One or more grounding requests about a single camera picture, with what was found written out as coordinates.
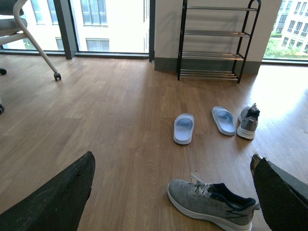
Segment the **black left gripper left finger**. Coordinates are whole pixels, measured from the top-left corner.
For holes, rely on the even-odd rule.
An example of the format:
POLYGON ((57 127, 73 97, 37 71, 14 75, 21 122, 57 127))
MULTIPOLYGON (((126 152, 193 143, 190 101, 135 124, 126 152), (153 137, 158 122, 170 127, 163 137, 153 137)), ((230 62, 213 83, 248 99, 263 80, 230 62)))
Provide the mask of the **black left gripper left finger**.
POLYGON ((90 197, 95 158, 86 152, 0 215, 2 231, 76 231, 90 197))

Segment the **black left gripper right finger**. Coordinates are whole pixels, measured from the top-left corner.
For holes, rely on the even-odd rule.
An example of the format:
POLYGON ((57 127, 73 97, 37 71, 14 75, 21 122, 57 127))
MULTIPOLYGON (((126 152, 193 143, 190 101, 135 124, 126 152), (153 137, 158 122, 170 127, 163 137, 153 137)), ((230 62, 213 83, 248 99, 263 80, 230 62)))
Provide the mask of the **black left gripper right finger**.
POLYGON ((308 229, 308 185, 255 153, 250 169, 263 217, 273 231, 308 229))

